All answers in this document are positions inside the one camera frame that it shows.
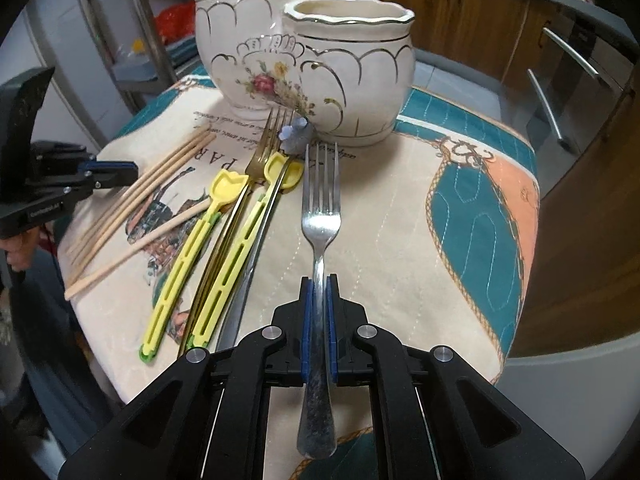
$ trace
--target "ceramic jar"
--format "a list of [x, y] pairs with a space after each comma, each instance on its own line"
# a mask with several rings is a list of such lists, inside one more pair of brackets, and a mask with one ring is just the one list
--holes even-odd
[[195, 0], [196, 44], [207, 73], [240, 118], [266, 118], [273, 78], [266, 67], [295, 43], [282, 35], [282, 9], [300, 0]]
[[414, 78], [414, 13], [379, 0], [303, 0], [285, 5], [309, 120], [343, 146], [391, 133]]

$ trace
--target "gold fork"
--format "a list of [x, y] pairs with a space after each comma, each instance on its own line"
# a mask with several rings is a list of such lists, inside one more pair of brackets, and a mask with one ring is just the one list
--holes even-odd
[[[267, 122], [264, 125], [264, 130], [262, 131], [262, 136], [260, 137], [260, 141], [255, 148], [254, 155], [251, 160], [247, 164], [244, 169], [244, 174], [246, 174], [249, 179], [247, 183], [242, 188], [238, 199], [236, 200], [236, 204], [232, 209], [228, 218], [226, 218], [225, 224], [218, 235], [218, 239], [216, 240], [216, 244], [213, 247], [213, 251], [211, 256], [209, 257], [209, 261], [207, 262], [207, 266], [204, 269], [204, 273], [200, 279], [200, 283], [198, 284], [198, 288], [196, 290], [195, 297], [193, 299], [193, 303], [191, 304], [191, 310], [189, 312], [189, 316], [184, 325], [184, 331], [182, 332], [182, 339], [180, 340], [180, 347], [178, 348], [178, 358], [184, 354], [186, 351], [187, 341], [191, 332], [194, 329], [194, 325], [196, 320], [200, 316], [202, 311], [202, 307], [207, 299], [207, 294], [209, 293], [213, 283], [220, 272], [220, 268], [222, 267], [222, 263], [225, 260], [226, 253], [229, 250], [229, 246], [234, 239], [236, 234], [236, 230], [238, 229], [238, 224], [240, 219], [242, 218], [242, 213], [244, 212], [247, 204], [249, 203], [249, 197], [251, 196], [251, 192], [255, 186], [255, 184], [264, 178], [264, 167], [271, 156], [271, 153], [276, 152], [280, 149], [280, 138], [278, 137], [278, 133], [287, 123], [287, 110], [282, 110], [282, 108], [278, 108], [276, 112], [276, 118], [271, 122], [271, 118], [273, 116], [273, 109], [269, 112], [269, 117], [267, 118]], [[289, 117], [289, 123], [293, 118], [293, 112]]]

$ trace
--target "silver fork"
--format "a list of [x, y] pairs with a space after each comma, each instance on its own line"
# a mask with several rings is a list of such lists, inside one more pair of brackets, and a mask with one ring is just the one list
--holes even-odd
[[331, 456], [336, 447], [334, 414], [329, 396], [328, 341], [324, 334], [324, 251], [340, 229], [338, 145], [334, 146], [334, 175], [329, 185], [328, 146], [324, 147], [324, 171], [320, 185], [320, 144], [316, 144], [313, 192], [310, 189], [309, 146], [305, 152], [302, 185], [302, 232], [314, 248], [314, 293], [310, 323], [309, 373], [298, 428], [298, 451], [313, 459]]

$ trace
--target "yellow object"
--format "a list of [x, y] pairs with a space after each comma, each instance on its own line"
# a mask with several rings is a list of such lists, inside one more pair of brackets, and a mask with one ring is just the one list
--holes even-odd
[[137, 40], [133, 42], [133, 45], [131, 45], [131, 49], [133, 50], [134, 54], [144, 54], [145, 44], [142, 40], [140, 40], [140, 38], [137, 38]]
[[138, 353], [140, 359], [145, 363], [151, 361], [158, 352], [164, 327], [174, 309], [175, 301], [182, 292], [187, 276], [191, 272], [204, 241], [209, 237], [213, 226], [220, 218], [218, 210], [238, 198], [247, 180], [246, 175], [240, 175], [235, 171], [220, 170], [209, 186], [211, 204], [204, 215], [198, 219], [184, 243], [162, 286], [160, 297], [149, 320], [149, 325], [146, 327], [143, 343]]
[[[264, 210], [269, 198], [273, 193], [277, 193], [279, 190], [274, 188], [274, 183], [278, 179], [280, 171], [286, 162], [287, 157], [279, 152], [273, 153], [267, 164], [264, 167], [264, 177], [269, 183], [269, 189], [267, 193], [255, 203], [249, 218], [246, 220], [238, 236], [234, 240], [234, 243], [226, 255], [225, 261], [222, 263], [222, 268], [216, 277], [209, 295], [205, 300], [202, 311], [198, 316], [196, 325], [193, 329], [193, 334], [190, 336], [187, 342], [187, 348], [194, 346], [205, 347], [209, 344], [211, 335], [218, 323], [220, 314], [225, 306], [226, 300], [228, 300], [231, 289], [240, 274], [244, 261], [246, 260], [251, 246], [254, 244], [255, 237], [264, 215]], [[290, 189], [294, 187], [302, 177], [304, 167], [302, 163], [293, 161], [285, 174], [282, 181], [282, 189]]]

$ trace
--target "tablecloth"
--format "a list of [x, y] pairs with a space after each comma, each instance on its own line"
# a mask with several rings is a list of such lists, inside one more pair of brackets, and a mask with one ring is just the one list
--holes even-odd
[[[200, 67], [134, 117], [98, 159], [135, 160], [144, 171], [201, 124], [216, 139], [121, 225], [88, 272], [203, 200], [220, 168], [242, 172], [264, 126], [235, 118]], [[391, 136], [366, 148], [341, 148], [339, 155], [342, 226], [325, 265], [338, 274], [341, 296], [361, 303], [370, 322], [404, 344], [447, 344], [495, 381], [513, 341], [534, 252], [538, 184], [531, 146], [500, 123], [414, 88]], [[63, 276], [70, 272], [66, 248], [114, 196], [96, 192], [78, 206], [60, 245]], [[300, 277], [311, 274], [301, 200], [299, 186], [278, 203], [240, 337], [267, 325], [276, 306], [298, 297]], [[151, 365], [139, 359], [138, 348], [193, 223], [175, 228], [72, 301], [98, 362], [125, 402], [175, 359], [175, 340], [213, 243], [196, 265]], [[338, 435], [370, 426], [366, 389], [339, 388], [333, 402]], [[286, 480], [302, 459], [295, 446], [301, 406], [300, 389], [272, 391], [265, 479]]]

